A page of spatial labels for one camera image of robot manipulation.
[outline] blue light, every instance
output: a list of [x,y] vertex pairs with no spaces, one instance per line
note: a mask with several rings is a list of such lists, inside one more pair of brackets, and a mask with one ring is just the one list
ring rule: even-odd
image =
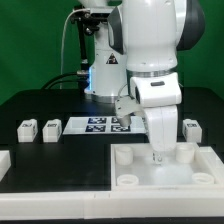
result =
[[89,68],[89,86],[87,87],[89,91],[92,90],[92,68]]

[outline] green wall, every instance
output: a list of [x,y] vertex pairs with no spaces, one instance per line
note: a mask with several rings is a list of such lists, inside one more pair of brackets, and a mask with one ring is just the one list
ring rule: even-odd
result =
[[[200,0],[206,33],[189,52],[178,53],[185,86],[208,87],[224,98],[224,1]],[[18,91],[39,89],[60,73],[64,21],[76,0],[0,1],[0,104]],[[92,39],[87,40],[93,61]],[[65,72],[79,69],[76,26],[68,26]]]

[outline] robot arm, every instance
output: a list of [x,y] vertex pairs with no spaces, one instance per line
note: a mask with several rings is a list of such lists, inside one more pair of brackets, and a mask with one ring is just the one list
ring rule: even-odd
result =
[[[123,0],[109,17],[111,47],[127,54],[130,95],[116,102],[116,113],[124,126],[130,125],[131,113],[141,113],[156,163],[176,146],[176,104],[181,103],[178,75],[173,72],[176,49],[190,49],[201,38],[201,15],[197,0]],[[122,35],[116,32],[119,26]],[[199,31],[186,38],[190,26]]]
[[79,2],[80,2],[85,8],[107,6],[107,3],[108,3],[109,1],[110,1],[110,0],[79,0]]

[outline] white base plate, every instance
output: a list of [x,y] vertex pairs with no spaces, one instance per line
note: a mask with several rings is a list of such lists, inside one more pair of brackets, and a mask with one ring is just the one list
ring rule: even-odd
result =
[[145,133],[145,126],[141,117],[133,116],[131,121],[130,127],[123,128],[116,117],[71,117],[63,135]]
[[[180,171],[208,172],[215,178],[212,185],[195,185],[188,178],[173,174],[172,165],[163,173],[158,165],[151,163],[149,144],[134,144],[134,162],[146,158],[146,165],[154,167],[147,171],[141,166],[139,185],[133,188],[117,186],[116,178],[122,172],[137,172],[136,167],[118,168],[112,145],[112,190],[107,192],[64,192],[0,194],[1,220],[43,219],[101,219],[101,218],[144,218],[144,217],[211,217],[224,216],[224,165],[215,152],[197,148],[193,171],[181,165]],[[166,175],[177,180],[166,183]]]

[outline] black table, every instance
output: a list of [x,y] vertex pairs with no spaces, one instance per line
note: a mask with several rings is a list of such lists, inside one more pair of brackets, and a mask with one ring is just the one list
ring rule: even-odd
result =
[[[203,88],[185,88],[182,94],[183,102],[178,106],[179,120],[198,120],[203,129],[201,145],[212,146],[224,161],[224,101],[211,90]],[[48,120],[60,119],[64,129],[72,116],[114,116],[114,106],[85,100],[78,90],[23,91],[0,106],[0,150],[10,150],[12,161],[12,167],[0,183],[0,193],[110,190],[110,144],[147,142],[143,134],[111,134],[62,136],[58,143],[43,143],[42,128]],[[34,143],[19,144],[17,128],[23,120],[29,119],[38,121],[38,135]],[[184,140],[181,126],[179,122],[179,141]],[[43,223],[224,223],[224,218]]]

